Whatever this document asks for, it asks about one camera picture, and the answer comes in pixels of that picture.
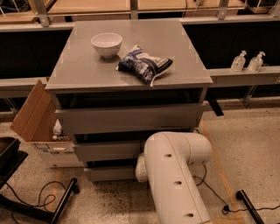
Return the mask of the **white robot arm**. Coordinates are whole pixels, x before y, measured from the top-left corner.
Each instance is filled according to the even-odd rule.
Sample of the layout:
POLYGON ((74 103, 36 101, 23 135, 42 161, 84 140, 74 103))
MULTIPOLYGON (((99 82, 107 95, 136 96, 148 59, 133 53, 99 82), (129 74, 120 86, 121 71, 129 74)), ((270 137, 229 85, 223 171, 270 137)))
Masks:
POLYGON ((198 133, 166 131, 147 139, 136 179, 150 183, 160 224, 213 224, 189 170, 211 156, 210 142, 198 133))

